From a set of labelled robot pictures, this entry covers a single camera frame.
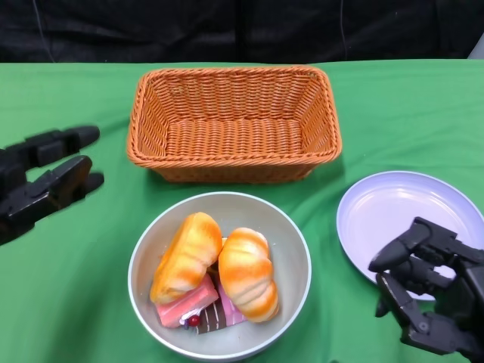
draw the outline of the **black fabric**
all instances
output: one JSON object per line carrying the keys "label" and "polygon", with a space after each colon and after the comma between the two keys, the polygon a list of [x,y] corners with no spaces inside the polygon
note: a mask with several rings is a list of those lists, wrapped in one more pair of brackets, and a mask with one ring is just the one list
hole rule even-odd
{"label": "black fabric", "polygon": [[[59,62],[467,57],[484,33],[477,0],[36,0]],[[0,2],[0,61],[49,61],[33,0]]]}

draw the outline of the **gray bowl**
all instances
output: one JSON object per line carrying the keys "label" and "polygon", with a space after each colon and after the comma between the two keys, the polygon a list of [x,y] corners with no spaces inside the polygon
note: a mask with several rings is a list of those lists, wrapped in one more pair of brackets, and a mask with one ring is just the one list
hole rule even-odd
{"label": "gray bowl", "polygon": [[[211,215],[227,237],[238,227],[265,235],[274,264],[280,309],[272,320],[248,321],[197,335],[192,330],[164,328],[149,300],[153,273],[183,220],[195,212]],[[183,200],[156,218],[136,244],[128,272],[131,304],[140,322],[168,348],[201,361],[236,361],[262,351],[293,323],[311,284],[311,259],[304,237],[293,221],[272,204],[248,194],[216,192]]]}

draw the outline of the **table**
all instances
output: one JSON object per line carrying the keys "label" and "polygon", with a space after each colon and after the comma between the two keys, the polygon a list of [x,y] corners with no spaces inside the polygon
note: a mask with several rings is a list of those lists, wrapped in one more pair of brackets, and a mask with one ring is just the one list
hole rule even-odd
{"label": "table", "polygon": [[439,357],[404,346],[390,316],[374,318],[377,289],[346,258],[335,218],[350,185],[392,169],[441,178],[484,208],[484,62],[318,64],[333,85],[343,155],[304,181],[171,185],[132,165],[126,158],[126,133],[141,74],[160,67],[214,65],[0,67],[0,145],[51,128],[95,124],[101,140],[84,154],[106,179],[82,203],[0,247],[0,361],[188,361],[159,344],[138,322],[128,298],[127,270],[141,233],[165,208],[216,190],[254,194],[282,208],[301,228],[313,261],[311,290],[301,314],[279,341],[250,361],[465,361],[459,355]]}

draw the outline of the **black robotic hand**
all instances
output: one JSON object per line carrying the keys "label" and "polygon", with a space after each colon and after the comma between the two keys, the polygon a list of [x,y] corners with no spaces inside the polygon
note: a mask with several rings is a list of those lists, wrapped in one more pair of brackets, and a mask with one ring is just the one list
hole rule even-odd
{"label": "black robotic hand", "polygon": [[97,127],[81,126],[35,135],[0,149],[0,245],[104,183],[103,174],[89,173],[92,161],[86,156],[73,157],[33,182],[26,179],[27,170],[76,154],[98,139]]}
{"label": "black robotic hand", "polygon": [[[440,355],[459,352],[484,362],[484,251],[456,237],[417,217],[386,245],[368,267],[377,273],[381,294],[376,316],[391,312],[402,328],[404,344]],[[433,270],[442,265],[452,268],[455,278]],[[435,312],[420,312],[407,290],[435,296]]]}

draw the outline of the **wicker basket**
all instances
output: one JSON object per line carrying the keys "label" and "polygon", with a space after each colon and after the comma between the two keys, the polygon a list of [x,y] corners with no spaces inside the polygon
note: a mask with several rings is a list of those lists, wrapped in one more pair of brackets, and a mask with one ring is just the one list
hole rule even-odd
{"label": "wicker basket", "polygon": [[170,182],[288,182],[341,148],[329,80],[307,66],[149,72],[128,136],[129,159]]}

